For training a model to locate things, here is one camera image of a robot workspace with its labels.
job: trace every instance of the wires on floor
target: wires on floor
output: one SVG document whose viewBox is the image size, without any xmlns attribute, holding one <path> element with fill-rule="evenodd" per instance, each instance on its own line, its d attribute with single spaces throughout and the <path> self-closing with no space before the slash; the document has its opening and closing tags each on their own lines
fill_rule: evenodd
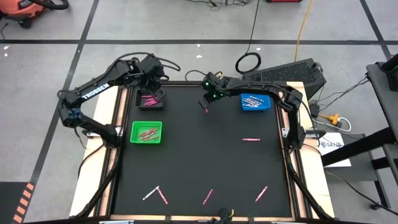
<svg viewBox="0 0 398 224">
<path fill-rule="evenodd" d="M 345 183 L 348 185 L 348 187 L 350 187 L 351 189 L 353 189 L 357 194 L 359 194 L 360 196 L 362 196 L 362 197 L 364 197 L 365 199 L 369 200 L 369 201 L 372 202 L 373 204 L 375 204 L 375 205 L 377 205 L 377 206 L 383 208 L 384 210 L 386 210 L 386 211 L 388 211 L 388 212 L 391 212 L 391 213 L 393 213 L 394 215 L 397 215 L 397 216 L 398 216 L 398 212 L 396 212 L 396 211 L 394 211 L 394 210 L 392 210 L 392 209 L 390 209 L 390 208 L 387 208 L 387 207 L 385 207 L 384 205 L 382 205 L 382 204 L 376 202 L 375 200 L 369 198 L 369 197 L 366 196 L 365 194 L 362 194 L 360 191 L 356 190 L 347 180 L 345 180 L 345 179 L 343 179 L 343 178 L 341 178 L 341 177 L 337 176 L 336 174 L 333 174 L 333 173 L 331 173 L 331 172 L 329 172 L 329 171 L 325 171 L 325 172 L 326 172 L 327 174 L 332 175 L 333 177 L 336 177 L 337 179 L 339 179 L 339 180 L 345 182 Z"/>
<path fill-rule="evenodd" d="M 2 36 L 2 39 L 3 39 L 3 40 L 5 40 L 6 37 L 4 36 L 4 34 L 2 33 L 2 31 L 3 31 L 7 26 L 8 26 L 8 22 L 6 22 L 5 25 L 4 25 L 4 26 L 1 28 L 1 30 L 0 30 L 0 33 L 1 33 L 1 36 Z"/>
<path fill-rule="evenodd" d="M 299 52 L 299 44 L 300 44 L 301 34 L 304 30 L 304 25 L 305 25 L 305 22 L 307 21 L 308 15 L 310 14 L 312 3 L 313 3 L 313 0 L 311 0 L 310 4 L 308 5 L 307 11 L 305 12 L 303 23 L 301 24 L 300 32 L 298 33 L 297 43 L 296 43 L 296 51 L 294 54 L 294 62 L 297 61 L 297 54 Z"/>
<path fill-rule="evenodd" d="M 201 71 L 199 71 L 199 70 L 190 70 L 190 71 L 188 71 L 186 74 L 185 74 L 185 81 L 188 81 L 188 74 L 189 73 L 191 73 L 191 72 L 198 72 L 198 73 L 201 73 L 202 75 L 204 75 L 204 76 L 206 76 L 206 74 L 204 73 L 204 72 L 201 72 Z"/>
<path fill-rule="evenodd" d="M 230 0 L 221 0 L 220 2 L 215 2 L 214 0 L 208 0 L 208 1 L 194 1 L 194 0 L 186 0 L 194 3 L 206 3 L 207 6 L 210 8 L 212 11 L 219 11 L 222 6 L 247 6 L 252 2 L 252 0 L 232 0 L 231 3 Z"/>
<path fill-rule="evenodd" d="M 335 128 L 335 129 L 340 130 L 340 131 L 346 131 L 346 132 L 350 132 L 350 131 L 351 131 L 351 123 L 350 123 L 350 121 L 348 121 L 347 118 L 338 118 L 338 121 L 340 121 L 341 119 L 342 119 L 342 120 L 345 120 L 345 121 L 347 122 L 348 126 L 349 126 L 348 129 L 339 128 L 339 127 L 334 126 L 334 125 L 332 125 L 332 124 L 328 124 L 328 123 L 319 121 L 319 120 L 317 120 L 317 119 L 315 119 L 315 118 L 312 118 L 312 119 L 313 119 L 316 123 L 318 123 L 318 124 L 323 124 L 323 125 L 326 125 L 326 126 Z"/>
<path fill-rule="evenodd" d="M 319 99 L 321 94 L 318 97 L 318 100 L 315 101 L 315 103 L 319 103 L 323 100 L 329 99 L 334 95 L 340 94 L 339 96 L 337 96 L 334 100 L 332 100 L 330 103 L 328 103 L 327 105 L 325 105 L 322 109 L 319 110 L 319 112 L 325 110 L 326 108 L 328 108 L 330 105 L 332 105 L 336 100 L 340 99 L 341 97 L 345 96 L 347 93 L 353 91 L 356 87 L 361 86 L 363 84 L 366 84 L 367 82 L 369 82 L 369 80 L 367 80 L 367 77 L 363 78 L 361 81 L 357 82 L 357 84 L 353 85 L 352 87 L 348 88 L 346 91 L 341 91 L 341 92 L 336 92 L 336 93 L 332 93 L 331 95 L 324 97 L 322 99 Z"/>
<path fill-rule="evenodd" d="M 257 20 L 257 13 L 258 13 L 258 10 L 259 10 L 259 5 L 260 5 L 260 0 L 257 0 L 257 7 L 256 7 L 256 13 L 255 13 L 255 15 L 254 15 L 254 22 L 253 22 L 253 27 L 252 27 L 252 29 L 251 29 L 251 35 L 250 35 L 250 41 L 249 41 L 249 46 L 248 46 L 248 49 L 247 49 L 247 51 L 246 51 L 246 53 L 244 54 L 244 55 L 242 55 L 239 59 L 238 59 L 238 61 L 236 61 L 236 63 L 235 63 L 235 70 L 238 72 L 238 73 L 240 73 L 240 74 L 245 74 L 245 73 L 247 73 L 247 72 L 254 72 L 254 71 L 257 71 L 259 68 L 260 68 L 260 65 L 261 65 L 261 56 L 258 54 L 258 53 L 256 53 L 256 52 L 250 52 L 250 53 L 248 53 L 249 52 L 249 49 L 250 49 L 250 46 L 251 46 L 251 41 L 252 41 L 252 39 L 253 39 L 253 33 L 254 33 L 254 28 L 255 28 L 255 26 L 256 26 L 256 20 Z M 253 56 L 255 56 L 256 58 L 257 58 L 257 65 L 254 67 L 254 68 L 252 68 L 252 69 L 250 69 L 250 70 L 248 70 L 248 71 L 240 71 L 240 69 L 239 69 L 239 63 L 241 63 L 241 61 L 244 59 L 244 58 L 246 58 L 247 56 L 250 56 L 250 55 L 253 55 Z"/>
</svg>

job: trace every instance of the cable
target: cable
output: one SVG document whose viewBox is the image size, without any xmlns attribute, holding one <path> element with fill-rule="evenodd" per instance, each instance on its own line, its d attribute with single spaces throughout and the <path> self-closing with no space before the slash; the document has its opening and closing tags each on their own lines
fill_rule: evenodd
<svg viewBox="0 0 398 224">
<path fill-rule="evenodd" d="M 305 16 L 304 16 L 303 23 L 301 24 L 300 32 L 298 33 L 297 44 L 296 44 L 296 53 L 294 54 L 294 62 L 297 61 L 297 54 L 299 52 L 299 44 L 300 44 L 300 39 L 301 39 L 301 33 L 303 32 L 305 22 L 307 21 L 308 15 L 310 14 L 312 2 L 313 2 L 313 0 L 311 0 L 310 4 L 308 5 L 307 11 L 306 11 Z"/>
<path fill-rule="evenodd" d="M 76 134 L 77 138 L 79 139 L 80 144 L 81 144 L 81 146 L 83 147 L 83 149 L 86 149 L 85 145 L 83 144 L 83 141 L 81 140 L 80 135 L 77 133 L 77 128 L 74 127 L 73 130 L 75 131 L 75 134 Z"/>
<path fill-rule="evenodd" d="M 93 154 L 95 154 L 96 152 L 98 152 L 103 146 L 104 146 L 104 144 L 100 145 L 100 147 L 98 147 L 97 149 L 95 149 L 94 151 L 92 151 L 90 154 L 88 154 L 88 156 L 86 156 L 86 157 L 83 159 L 83 161 L 80 163 L 80 166 L 79 166 L 79 169 L 78 169 L 78 172 L 77 172 L 77 177 L 78 177 L 78 178 L 79 178 L 79 176 L 80 176 L 81 168 L 83 167 L 83 164 L 86 162 L 86 160 L 87 160 L 88 158 L 90 158 Z"/>
<path fill-rule="evenodd" d="M 254 22 L 253 22 L 253 27 L 252 27 L 252 29 L 251 29 L 251 35 L 250 35 L 250 41 L 249 41 L 248 49 L 247 49 L 246 53 L 245 53 L 244 55 L 242 55 L 242 56 L 238 59 L 238 61 L 236 61 L 236 63 L 235 63 L 235 70 L 236 70 L 238 73 L 240 73 L 240 74 L 244 74 L 244 73 L 247 73 L 247 72 L 254 72 L 254 71 L 257 71 L 257 70 L 260 68 L 260 65 L 261 65 L 261 56 L 260 56 L 258 53 L 256 53 L 256 52 L 248 53 L 248 52 L 249 52 L 249 49 L 250 49 L 250 46 L 251 46 L 251 41 L 252 41 L 252 38 L 253 38 L 254 28 L 255 28 L 255 26 L 256 26 L 257 12 L 258 12 L 258 10 L 259 10 L 259 5 L 260 5 L 260 0 L 257 0 L 256 13 L 255 13 L 255 15 L 254 15 Z M 245 71 L 245 72 L 244 72 L 244 71 L 240 71 L 240 69 L 239 69 L 239 63 L 241 63 L 241 61 L 242 61 L 244 58 L 246 58 L 247 56 L 250 56 L 250 55 L 253 55 L 253 56 L 256 56 L 256 57 L 257 57 L 257 65 L 256 65 L 254 68 L 252 68 L 252 69 L 250 69 L 250 70 L 248 70 L 248 71 Z"/>
<path fill-rule="evenodd" d="M 220 2 L 214 2 L 213 0 L 209 1 L 193 1 L 193 0 L 186 0 L 194 3 L 206 3 L 207 6 L 210 8 L 212 11 L 219 11 L 221 9 L 221 6 L 247 6 L 252 2 L 252 0 L 233 0 L 232 3 L 228 3 L 228 0 L 224 0 L 224 2 L 221 0 Z"/>
<path fill-rule="evenodd" d="M 341 97 L 343 97 L 345 94 L 351 92 L 352 90 L 354 90 L 356 87 L 366 84 L 367 82 L 369 82 L 369 80 L 366 80 L 365 82 L 360 83 L 361 81 L 359 81 L 358 84 L 356 84 L 355 86 L 351 87 L 350 89 L 346 90 L 343 94 L 341 94 L 339 97 L 335 98 L 332 102 L 328 103 L 324 108 L 320 109 L 319 112 L 325 110 L 326 108 L 328 108 L 330 105 L 332 105 L 336 100 L 340 99 Z"/>
<path fill-rule="evenodd" d="M 337 179 L 339 179 L 339 180 L 345 182 L 345 183 L 348 185 L 348 187 L 350 187 L 351 189 L 353 189 L 357 194 L 359 194 L 360 196 L 362 196 L 362 197 L 364 197 L 365 199 L 369 200 L 369 201 L 372 202 L 373 204 L 375 204 L 375 205 L 377 205 L 377 206 L 379 206 L 379 207 L 385 209 L 386 211 L 391 212 L 391 213 L 393 213 L 394 215 L 397 215 L 397 216 L 398 216 L 398 212 L 396 212 L 396 211 L 394 211 L 394 210 L 392 210 L 392 209 L 390 209 L 390 208 L 387 208 L 387 207 L 385 207 L 384 205 L 382 205 L 382 204 L 380 204 L 380 203 L 374 201 L 373 199 L 369 198 L 369 197 L 366 196 L 365 194 L 362 194 L 360 191 L 356 190 L 347 180 L 345 180 L 345 179 L 343 179 L 343 178 L 341 178 L 341 177 L 337 176 L 336 174 L 333 174 L 333 173 L 331 173 L 331 172 L 329 172 L 329 171 L 325 171 L 325 172 L 326 172 L 327 174 L 332 175 L 333 177 L 336 177 Z"/>
<path fill-rule="evenodd" d="M 119 133 L 118 133 L 118 137 L 120 137 L 121 136 L 121 134 L 122 134 L 122 126 L 121 125 L 117 125 L 117 126 L 115 126 L 115 128 L 117 128 L 117 127 L 120 127 L 121 129 L 120 129 L 120 131 L 119 131 Z M 104 146 L 104 144 L 102 144 L 102 145 L 100 145 L 100 147 L 98 147 L 97 149 L 95 149 L 94 151 L 92 151 L 88 156 L 86 156 L 84 159 L 83 159 L 83 161 L 80 163 L 80 165 L 79 165 L 79 170 L 78 170 L 78 173 L 77 173 L 77 176 L 79 177 L 79 175 L 80 175 L 80 170 L 81 170 L 81 168 L 83 167 L 83 164 L 86 162 L 86 160 L 88 159 L 88 158 L 90 158 L 93 154 L 95 154 L 96 152 L 98 152 L 102 147 Z"/>
<path fill-rule="evenodd" d="M 254 27 L 256 26 L 257 12 L 258 12 L 258 10 L 259 10 L 259 5 L 260 5 L 260 0 L 258 0 L 258 1 L 257 1 L 256 13 L 255 13 L 255 15 L 254 15 L 253 28 L 251 29 L 251 35 L 250 35 L 250 41 L 249 41 L 249 47 L 248 47 L 248 50 L 246 51 L 246 53 L 248 53 L 248 52 L 249 52 L 250 45 L 251 45 L 251 40 L 252 40 L 252 38 L 253 38 Z"/>
<path fill-rule="evenodd" d="M 335 94 L 341 94 L 340 96 L 336 97 L 332 102 L 330 102 L 330 103 L 328 103 L 327 105 L 325 105 L 324 108 L 320 109 L 319 112 L 321 112 L 321 111 L 325 110 L 326 108 L 328 108 L 328 107 L 329 107 L 330 105 L 332 105 L 336 100 L 340 99 L 340 98 L 343 97 L 345 94 L 347 94 L 347 93 L 353 91 L 356 87 L 361 86 L 361 85 L 363 85 L 363 84 L 365 84 L 365 83 L 367 83 L 367 82 L 369 82 L 369 80 L 367 80 L 367 77 L 365 77 L 365 78 L 363 78 L 362 80 L 360 80 L 359 82 L 357 82 L 357 84 L 355 84 L 355 85 L 351 86 L 350 88 L 348 88 L 346 91 L 335 92 L 335 93 L 332 93 L 331 95 L 329 95 L 329 96 L 327 96 L 327 97 L 324 97 L 324 98 L 322 98 L 322 99 L 320 99 L 322 93 L 319 94 L 318 100 L 315 101 L 316 104 L 319 103 L 320 101 L 329 99 L 330 97 L 334 96 Z"/>
<path fill-rule="evenodd" d="M 8 26 L 8 22 L 6 22 L 5 23 L 5 25 L 1 28 L 1 30 L 0 30 L 0 33 L 1 33 L 1 36 L 2 36 L 2 39 L 3 40 L 5 40 L 6 39 L 6 37 L 4 36 L 4 34 L 2 33 L 2 31 L 4 30 L 4 28 L 6 28 Z"/>
<path fill-rule="evenodd" d="M 308 144 L 303 144 L 303 146 L 307 146 L 307 147 L 309 147 L 309 148 L 311 148 L 311 149 L 314 149 L 317 153 L 319 153 L 319 155 L 321 155 L 322 156 L 322 153 L 319 151 L 319 149 L 317 149 L 317 148 L 315 148 L 315 147 L 313 147 L 313 146 L 310 146 L 310 145 L 308 145 Z"/>
<path fill-rule="evenodd" d="M 188 72 L 185 74 L 185 81 L 188 81 L 187 77 L 188 77 L 188 74 L 191 73 L 191 72 L 198 72 L 198 73 L 201 73 L 202 75 L 206 76 L 206 74 L 205 74 L 204 72 L 201 72 L 201 71 L 199 71 L 199 70 L 190 70 L 190 71 L 188 71 Z"/>
<path fill-rule="evenodd" d="M 332 124 L 328 124 L 328 123 L 324 123 L 324 122 L 322 122 L 322 121 L 319 121 L 319 120 L 317 120 L 317 119 L 315 119 L 315 118 L 312 118 L 312 119 L 313 119 L 316 123 L 324 124 L 324 125 L 327 125 L 327 126 L 329 126 L 329 127 L 338 129 L 338 130 L 340 130 L 340 131 L 346 131 L 346 132 L 350 132 L 350 131 L 351 131 L 351 123 L 350 123 L 350 122 L 348 121 L 348 119 L 346 119 L 346 118 L 338 118 L 338 121 L 340 121 L 341 119 L 345 120 L 345 121 L 347 122 L 348 126 L 349 126 L 348 129 L 339 128 L 339 127 L 336 127 L 336 126 L 334 126 L 334 125 L 332 125 Z"/>
</svg>

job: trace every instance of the plug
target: plug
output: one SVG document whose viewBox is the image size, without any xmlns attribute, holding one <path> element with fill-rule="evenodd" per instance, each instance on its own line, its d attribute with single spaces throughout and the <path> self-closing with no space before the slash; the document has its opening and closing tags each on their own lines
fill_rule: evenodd
<svg viewBox="0 0 398 224">
<path fill-rule="evenodd" d="M 315 103 L 311 103 L 310 104 L 310 114 L 311 117 L 313 118 L 317 118 L 318 114 L 319 114 L 319 109 L 320 107 L 318 105 L 316 105 Z"/>
</svg>

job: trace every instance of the marker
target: marker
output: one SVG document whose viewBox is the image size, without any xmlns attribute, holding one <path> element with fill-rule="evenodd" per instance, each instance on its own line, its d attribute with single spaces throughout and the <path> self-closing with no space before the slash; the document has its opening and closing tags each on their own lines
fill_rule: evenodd
<svg viewBox="0 0 398 224">
<path fill-rule="evenodd" d="M 162 192 L 160 191 L 160 188 L 157 188 L 156 190 L 159 192 L 159 194 L 160 194 L 160 196 L 162 197 L 164 203 L 165 203 L 166 205 L 168 205 L 169 203 L 167 202 L 166 198 L 164 197 L 164 195 L 163 195 Z"/>
<path fill-rule="evenodd" d="M 261 102 L 264 102 L 264 100 L 262 100 L 262 99 L 260 99 L 260 98 L 257 98 L 257 97 L 254 97 L 254 96 L 249 96 L 250 98 L 252 98 L 252 99 L 255 99 L 255 100 L 259 100 L 259 101 L 261 101 Z"/>
<path fill-rule="evenodd" d="M 139 137 L 142 137 L 142 136 L 145 136 L 145 135 L 147 135 L 147 134 L 150 134 L 150 133 L 153 132 L 153 131 L 157 131 L 157 129 L 151 128 L 150 130 L 148 130 L 148 131 L 146 131 L 146 132 L 143 132 L 143 133 L 141 133 L 141 134 L 138 135 L 138 136 L 139 136 Z"/>
<path fill-rule="evenodd" d="M 210 197 L 210 195 L 211 195 L 212 192 L 213 192 L 213 189 L 211 189 L 211 190 L 209 191 L 209 193 L 207 194 L 207 196 L 206 196 L 205 200 L 203 201 L 202 205 L 205 205 L 205 204 L 206 204 L 206 202 L 207 202 L 207 200 L 209 199 L 209 197 Z"/>
<path fill-rule="evenodd" d="M 157 103 L 159 103 L 159 102 L 158 101 L 151 101 L 147 106 L 152 106 L 152 105 L 155 105 Z"/>
<path fill-rule="evenodd" d="M 256 101 L 256 100 L 252 100 L 252 99 L 250 99 L 250 98 L 245 98 L 244 100 L 246 100 L 247 102 L 250 102 L 250 103 L 254 103 L 254 104 L 256 104 L 256 105 L 261 105 L 261 102 L 258 102 L 258 101 Z"/>
<path fill-rule="evenodd" d="M 242 141 L 260 141 L 260 139 L 248 139 L 248 138 L 244 138 L 244 139 L 242 139 Z"/>
<path fill-rule="evenodd" d="M 144 139 L 141 139 L 141 141 L 150 141 L 150 140 L 154 140 L 154 139 L 158 139 L 158 138 L 159 138 L 159 136 L 152 137 L 152 138 L 149 138 L 149 139 L 144 138 Z"/>
<path fill-rule="evenodd" d="M 256 202 L 261 198 L 261 196 L 262 196 L 263 193 L 267 190 L 267 188 L 268 188 L 268 186 L 264 187 L 264 189 L 261 191 L 261 193 L 257 196 L 257 198 L 256 198 L 256 200 L 254 201 L 254 203 L 256 203 Z"/>
<path fill-rule="evenodd" d="M 258 106 L 254 106 L 254 105 L 243 105 L 243 106 L 248 106 L 248 107 L 258 107 Z"/>
<path fill-rule="evenodd" d="M 149 194 L 147 194 L 142 200 L 147 199 L 147 198 L 148 198 L 150 195 L 152 195 L 152 194 L 155 192 L 155 190 L 157 190 L 157 189 L 159 189 L 159 186 L 155 187 L 155 189 L 152 190 L 151 192 L 149 192 Z"/>
</svg>

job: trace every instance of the yellow cable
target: yellow cable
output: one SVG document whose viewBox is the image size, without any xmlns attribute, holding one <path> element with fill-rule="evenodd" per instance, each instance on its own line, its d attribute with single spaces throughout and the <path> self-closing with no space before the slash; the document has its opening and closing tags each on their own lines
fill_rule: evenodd
<svg viewBox="0 0 398 224">
<path fill-rule="evenodd" d="M 311 0 L 311 1 L 310 1 L 310 4 L 308 5 L 308 9 L 307 9 L 307 11 L 306 11 L 306 13 L 305 13 L 303 23 L 301 24 L 300 32 L 298 33 L 297 44 L 296 44 L 296 53 L 295 53 L 295 55 L 294 55 L 294 62 L 297 61 L 297 53 L 299 52 L 299 43 L 300 43 L 300 39 L 301 39 L 301 33 L 303 32 L 303 28 L 304 28 L 304 25 L 305 25 L 305 21 L 307 21 L 307 17 L 308 17 L 308 15 L 310 14 L 312 2 L 313 2 L 313 0 Z"/>
</svg>

